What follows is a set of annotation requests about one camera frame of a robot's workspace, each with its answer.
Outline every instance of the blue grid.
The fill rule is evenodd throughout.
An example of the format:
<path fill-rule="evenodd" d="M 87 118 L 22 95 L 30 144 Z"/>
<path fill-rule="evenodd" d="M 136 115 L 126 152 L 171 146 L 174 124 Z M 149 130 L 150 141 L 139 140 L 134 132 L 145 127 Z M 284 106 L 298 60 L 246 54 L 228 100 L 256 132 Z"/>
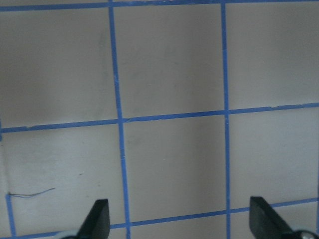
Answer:
<path fill-rule="evenodd" d="M 112 60 L 113 60 L 113 72 L 114 72 L 114 85 L 115 85 L 115 96 L 117 106 L 117 119 L 108 120 L 95 120 L 95 121 L 83 121 L 83 122 L 71 122 L 71 123 L 58 123 L 58 124 L 45 124 L 35 125 L 32 127 L 9 127 L 1 128 L 0 123 L 0 141 L 2 140 L 2 133 L 11 132 L 23 132 L 23 131 L 35 131 L 35 130 L 47 130 L 47 129 L 58 129 L 58 128 L 71 128 L 71 127 L 85 127 L 94 125 L 107 125 L 117 124 L 119 129 L 119 145 L 121 154 L 121 169 L 122 169 L 122 180 L 123 180 L 123 194 L 124 194 L 124 208 L 125 208 L 125 223 L 111 225 L 112 229 L 126 228 L 127 239 L 131 238 L 131 227 L 173 222 L 187 219 L 213 217 L 218 215 L 226 215 L 226 231 L 227 239 L 231 239 L 230 229 L 231 222 L 230 216 L 233 213 L 247 212 L 249 208 L 237 208 L 231 209 L 231 197 L 230 197 L 230 145 L 229 145 L 229 116 L 235 114 L 246 114 L 246 113 L 257 113 L 267 111 L 281 111 L 291 109 L 302 109 L 302 108 L 319 108 L 318 103 L 307 103 L 302 105 L 284 105 L 277 107 L 257 107 L 257 108 L 246 108 L 246 109 L 229 109 L 228 103 L 228 68 L 227 68 L 227 29 L 226 29 L 226 5 L 231 3 L 258 3 L 258 2 L 304 2 L 304 1 L 319 1 L 319 0 L 153 0 L 153 1 L 120 1 L 113 2 L 92 2 L 92 3 L 72 3 L 72 4 L 48 4 L 48 5 L 21 5 L 21 6 L 0 6 L 0 12 L 7 11 L 30 11 L 30 10 L 57 10 L 57 9 L 84 9 L 84 8 L 109 8 L 109 22 L 110 22 L 110 33 L 111 33 L 111 48 L 112 48 Z M 169 115 L 156 115 L 156 116 L 144 116 L 134 118 L 123 118 L 121 97 L 120 97 L 120 82 L 118 74 L 117 64 L 117 52 L 116 52 L 116 31 L 114 21 L 114 7 L 125 7 L 125 6 L 148 6 L 148 5 L 190 5 L 190 4 L 220 4 L 221 6 L 221 24 L 222 24 L 222 53 L 223 53 L 223 76 L 224 76 L 224 110 L 219 111 L 206 111 L 206 112 L 192 112 L 183 114 L 169 114 Z M 216 116 L 224 115 L 225 118 L 225 165 L 226 165 L 226 209 L 222 211 L 206 212 L 200 214 L 176 216 L 169 218 L 160 218 L 146 221 L 131 222 L 130 210 L 129 210 L 129 192 L 127 183 L 127 172 L 126 172 L 126 159 L 125 159 L 125 148 L 124 148 L 124 124 L 135 121 L 151 121 L 151 120 L 169 120 L 179 118 L 193 118 L 193 117 L 204 117 L 204 116 Z M 48 232 L 32 235 L 17 236 L 15 230 L 15 222 L 13 216 L 13 209 L 11 203 L 11 196 L 6 195 L 6 205 L 9 217 L 11 236 L 8 238 L 0 239 L 31 239 L 41 237 L 51 237 L 58 232 Z M 283 203 L 272 204 L 273 207 L 284 207 L 305 203 L 318 202 L 317 198 L 309 198 L 303 200 L 289 201 Z M 317 211 L 317 233 L 319 233 L 319 208 Z"/>

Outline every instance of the metal screw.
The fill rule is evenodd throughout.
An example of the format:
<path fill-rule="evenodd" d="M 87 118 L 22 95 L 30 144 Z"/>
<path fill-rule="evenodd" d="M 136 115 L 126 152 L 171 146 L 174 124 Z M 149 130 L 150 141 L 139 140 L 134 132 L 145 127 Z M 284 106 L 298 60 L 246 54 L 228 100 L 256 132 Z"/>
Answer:
<path fill-rule="evenodd" d="M 302 239 L 315 239 L 314 235 L 307 232 L 302 232 L 300 236 Z"/>

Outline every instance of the black object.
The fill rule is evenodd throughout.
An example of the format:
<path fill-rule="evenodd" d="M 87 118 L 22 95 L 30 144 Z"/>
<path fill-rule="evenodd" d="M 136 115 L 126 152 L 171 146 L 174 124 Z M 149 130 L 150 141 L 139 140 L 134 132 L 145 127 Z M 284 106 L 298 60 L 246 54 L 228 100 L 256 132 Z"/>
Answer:
<path fill-rule="evenodd" d="M 309 231 L 294 231 L 263 197 L 250 198 L 249 227 L 256 239 L 319 239 Z"/>
<path fill-rule="evenodd" d="M 96 200 L 75 236 L 63 239 L 107 239 L 110 233 L 110 214 L 107 199 Z"/>

